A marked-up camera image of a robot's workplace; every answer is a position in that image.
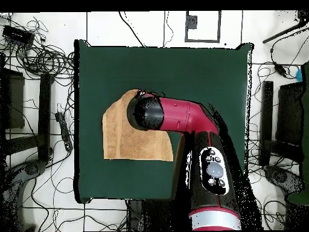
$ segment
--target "dark green mat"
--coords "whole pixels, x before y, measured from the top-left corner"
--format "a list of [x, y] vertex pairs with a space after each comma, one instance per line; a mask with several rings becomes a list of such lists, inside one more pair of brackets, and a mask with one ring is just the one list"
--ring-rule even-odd
[[[129, 48], [89, 47], [80, 40], [75, 46], [80, 87], [79, 163], [75, 164], [75, 169], [79, 164], [80, 172], [79, 197], [171, 197], [174, 163], [103, 159], [103, 113], [130, 89], [164, 92], [167, 97], [212, 104], [228, 126], [244, 169], [250, 54], [250, 44], [239, 50]], [[175, 157], [180, 135], [169, 132], [169, 136]]]

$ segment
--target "brown towel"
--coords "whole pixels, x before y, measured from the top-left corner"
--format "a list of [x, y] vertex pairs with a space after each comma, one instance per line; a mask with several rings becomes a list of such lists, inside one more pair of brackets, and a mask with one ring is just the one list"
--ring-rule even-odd
[[127, 106], [137, 91], [126, 92], [103, 114], [104, 159], [173, 161], [167, 132], [137, 130], [129, 124]]

